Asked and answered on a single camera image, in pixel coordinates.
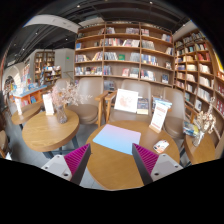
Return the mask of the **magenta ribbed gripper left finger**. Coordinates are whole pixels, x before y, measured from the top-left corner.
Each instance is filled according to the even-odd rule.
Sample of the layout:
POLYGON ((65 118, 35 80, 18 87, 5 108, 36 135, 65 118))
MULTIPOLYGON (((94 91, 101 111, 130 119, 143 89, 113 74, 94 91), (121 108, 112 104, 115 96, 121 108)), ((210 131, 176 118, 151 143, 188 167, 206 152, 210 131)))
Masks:
POLYGON ((55 155, 42 169, 79 185, 90 155, 91 146, 86 144, 67 155, 55 155))

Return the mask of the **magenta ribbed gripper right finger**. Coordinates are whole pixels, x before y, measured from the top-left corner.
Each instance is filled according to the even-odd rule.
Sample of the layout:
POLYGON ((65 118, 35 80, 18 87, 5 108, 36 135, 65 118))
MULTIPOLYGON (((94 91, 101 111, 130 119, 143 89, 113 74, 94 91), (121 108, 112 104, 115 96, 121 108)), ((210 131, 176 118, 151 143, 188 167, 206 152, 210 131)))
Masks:
POLYGON ((144 185, 182 169, 168 154, 156 154, 135 143, 132 144, 132 154, 144 185))

